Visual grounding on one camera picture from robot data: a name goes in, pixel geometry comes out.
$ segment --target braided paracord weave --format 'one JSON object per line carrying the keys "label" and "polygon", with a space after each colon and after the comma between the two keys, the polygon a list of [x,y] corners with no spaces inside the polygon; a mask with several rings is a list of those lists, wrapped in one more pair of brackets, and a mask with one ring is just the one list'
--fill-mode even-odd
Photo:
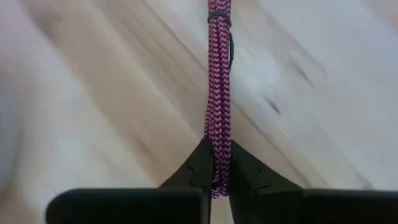
{"label": "braided paracord weave", "polygon": [[209,7],[209,96],[205,138],[211,139],[215,169],[212,196],[228,196],[231,163],[231,105],[229,71],[233,59],[231,0],[208,0]]}

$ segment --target wooden table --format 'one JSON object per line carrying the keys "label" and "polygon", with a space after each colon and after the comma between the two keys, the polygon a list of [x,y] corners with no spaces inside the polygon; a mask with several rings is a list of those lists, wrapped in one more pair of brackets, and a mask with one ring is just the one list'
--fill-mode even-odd
{"label": "wooden table", "polygon": [[[155,187],[203,135],[207,1],[3,0],[24,148],[0,223],[76,187]],[[234,0],[233,138],[303,187],[398,189],[398,4]],[[231,223],[228,199],[213,223]]]}

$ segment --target black plastic piece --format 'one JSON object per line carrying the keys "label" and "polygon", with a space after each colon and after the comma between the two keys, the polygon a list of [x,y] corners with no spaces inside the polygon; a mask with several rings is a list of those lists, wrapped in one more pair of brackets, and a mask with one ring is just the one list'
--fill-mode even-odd
{"label": "black plastic piece", "polygon": [[[398,223],[398,192],[303,189],[232,142],[235,224]],[[202,139],[158,189],[83,189],[56,197],[48,224],[210,223],[213,151]]]}
{"label": "black plastic piece", "polygon": [[182,166],[160,187],[200,187],[211,191],[213,181],[213,146],[202,139]]}
{"label": "black plastic piece", "polygon": [[278,197],[269,204],[264,196],[289,193],[289,197],[293,197],[302,188],[263,164],[235,141],[231,150],[229,202],[235,224],[265,223],[273,216],[280,219],[291,217],[296,211],[290,209],[292,204],[287,201],[290,198]]}
{"label": "black plastic piece", "polygon": [[207,224],[199,188],[78,189],[65,192],[47,207],[48,224]]}

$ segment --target black elastic band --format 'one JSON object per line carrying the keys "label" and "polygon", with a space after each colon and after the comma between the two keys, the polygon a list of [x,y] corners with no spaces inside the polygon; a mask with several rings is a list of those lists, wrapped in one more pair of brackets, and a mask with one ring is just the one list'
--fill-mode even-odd
{"label": "black elastic band", "polygon": [[225,19],[226,19],[226,22],[227,22],[227,24],[231,27],[232,26],[232,22],[231,22],[231,18],[230,18],[230,16],[226,13],[226,12],[224,12],[224,11],[214,11],[214,12],[211,12],[210,14],[209,14],[209,17],[207,17],[207,22],[210,22],[210,19],[211,18],[217,18],[217,17],[224,17]]}
{"label": "black elastic band", "polygon": [[[226,12],[220,10],[209,13],[209,16],[207,17],[207,22],[210,23],[211,18],[217,18],[217,17],[224,17],[229,27],[232,26],[230,16]],[[232,33],[229,32],[229,70],[230,71],[233,60],[234,60],[234,39],[232,37]]]}

